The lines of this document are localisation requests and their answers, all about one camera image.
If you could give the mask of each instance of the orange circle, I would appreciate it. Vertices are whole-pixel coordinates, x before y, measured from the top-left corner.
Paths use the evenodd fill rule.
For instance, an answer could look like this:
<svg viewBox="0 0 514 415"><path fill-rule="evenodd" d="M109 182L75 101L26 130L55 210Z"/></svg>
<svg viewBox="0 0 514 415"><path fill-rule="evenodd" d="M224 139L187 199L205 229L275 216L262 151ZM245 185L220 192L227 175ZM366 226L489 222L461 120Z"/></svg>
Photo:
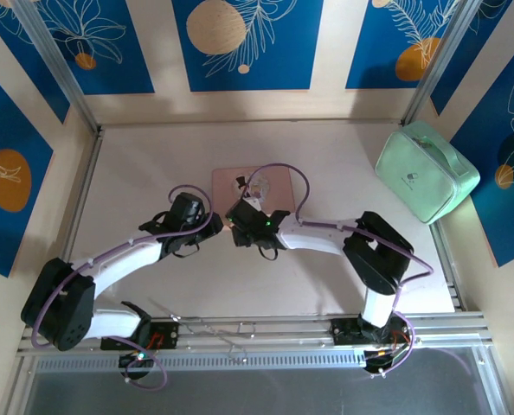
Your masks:
<svg viewBox="0 0 514 415"><path fill-rule="evenodd" d="M0 150L0 208L7 212L20 212L29 201L31 188L29 162L18 151Z"/></svg>
<svg viewBox="0 0 514 415"><path fill-rule="evenodd" d="M392 0L372 0L372 5L376 7L377 9L380 9L382 7L385 7L388 5L389 2Z"/></svg>
<svg viewBox="0 0 514 415"><path fill-rule="evenodd" d="M405 81L420 80L439 43L440 38L428 37L405 49L395 64L395 76Z"/></svg>
<svg viewBox="0 0 514 415"><path fill-rule="evenodd" d="M2 5L3 7L6 7L7 9L10 9L11 7L11 4L9 3L9 0L0 0L0 5Z"/></svg>
<svg viewBox="0 0 514 415"><path fill-rule="evenodd" d="M90 54L85 54L84 52L80 52L74 57L74 61L76 65L81 67L86 71L91 71L96 66L96 61Z"/></svg>
<svg viewBox="0 0 514 415"><path fill-rule="evenodd" d="M513 184L513 174L511 166L502 164L496 170L496 184L502 189L509 188Z"/></svg>

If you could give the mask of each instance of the green bag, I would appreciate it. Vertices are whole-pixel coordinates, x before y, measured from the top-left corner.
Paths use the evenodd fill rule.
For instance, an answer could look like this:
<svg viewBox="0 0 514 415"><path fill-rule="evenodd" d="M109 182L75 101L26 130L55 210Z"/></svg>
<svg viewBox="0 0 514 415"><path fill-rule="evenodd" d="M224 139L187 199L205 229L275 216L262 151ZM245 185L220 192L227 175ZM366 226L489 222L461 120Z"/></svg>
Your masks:
<svg viewBox="0 0 514 415"><path fill-rule="evenodd" d="M456 208L480 181L471 162L422 121L389 136L376 173L427 224Z"/></svg>

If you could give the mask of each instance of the white leaf illustration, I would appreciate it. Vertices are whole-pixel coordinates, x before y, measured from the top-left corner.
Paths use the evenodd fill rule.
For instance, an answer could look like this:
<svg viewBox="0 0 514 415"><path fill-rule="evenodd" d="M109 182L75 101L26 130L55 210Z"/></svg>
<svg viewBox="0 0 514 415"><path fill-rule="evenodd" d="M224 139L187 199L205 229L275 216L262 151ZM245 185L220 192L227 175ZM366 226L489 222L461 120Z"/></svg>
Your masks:
<svg viewBox="0 0 514 415"><path fill-rule="evenodd" d="M90 54L122 63L119 48L111 41L122 38L126 26L100 17L100 0L38 0L35 6L55 42L65 43L72 57ZM31 43L12 9L0 5L0 23L10 33Z"/></svg>
<svg viewBox="0 0 514 415"><path fill-rule="evenodd" d="M93 50L99 56L104 58L112 59L117 63L122 63L122 54L119 48L117 48L111 41L104 39L92 39Z"/></svg>
<svg viewBox="0 0 514 415"><path fill-rule="evenodd" d="M285 17L293 10L298 0L290 0L289 5L280 11L279 5L287 0L235 0L233 6L240 13L246 25L246 37L240 46L227 54L208 55L204 66L211 66L206 78L226 68L234 71L241 65L251 67L261 53L267 51L267 44L274 44L276 37L273 22Z"/></svg>

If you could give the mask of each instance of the white table surface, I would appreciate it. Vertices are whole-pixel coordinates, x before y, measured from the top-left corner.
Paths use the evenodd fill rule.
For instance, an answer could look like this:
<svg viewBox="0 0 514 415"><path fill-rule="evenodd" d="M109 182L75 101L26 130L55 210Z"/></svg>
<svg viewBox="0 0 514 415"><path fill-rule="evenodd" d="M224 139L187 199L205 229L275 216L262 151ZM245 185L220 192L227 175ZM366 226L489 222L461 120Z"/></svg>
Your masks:
<svg viewBox="0 0 514 415"><path fill-rule="evenodd" d="M169 207L167 194L190 183L211 193L213 169L290 163L311 181L302 214L317 219L379 213L430 263L435 274L403 292L402 312L452 312L453 303L429 228L376 177L374 163L396 124L334 121L170 124L107 128L72 259L120 242ZM305 185L292 173L296 202ZM106 295L153 316L161 306L181 316L299 316L358 313L364 286L346 258L280 252L275 262L256 248L236 248L230 231L187 259L166 258L112 286ZM421 271L412 264L406 276Z"/></svg>

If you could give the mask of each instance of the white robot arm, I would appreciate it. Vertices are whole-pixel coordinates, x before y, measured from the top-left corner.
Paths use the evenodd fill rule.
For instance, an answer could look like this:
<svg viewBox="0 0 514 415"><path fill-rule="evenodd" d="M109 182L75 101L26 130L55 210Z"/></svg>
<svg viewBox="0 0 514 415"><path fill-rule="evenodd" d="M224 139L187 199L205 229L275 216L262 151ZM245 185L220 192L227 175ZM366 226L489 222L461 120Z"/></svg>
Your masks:
<svg viewBox="0 0 514 415"><path fill-rule="evenodd" d="M256 200L239 200L227 213L233 223L237 246L257 245L262 250L310 249L345 256L367 287L361 318L365 324L383 328L394 308L399 282L409 257L382 243L413 253L413 247L384 219L365 212L358 220L308 220L296 214L275 211L269 217Z"/></svg>
<svg viewBox="0 0 514 415"><path fill-rule="evenodd" d="M100 294L139 268L169 255L180 256L177 252L183 246L199 249L200 243L221 230L218 214L205 214L201 199L181 193L169 212L141 225L139 234L123 244L125 247L95 256L99 260L82 259L68 264L55 258L47 262L21 318L61 351L94 337L117 336L147 344L150 316L134 304L100 299Z"/></svg>

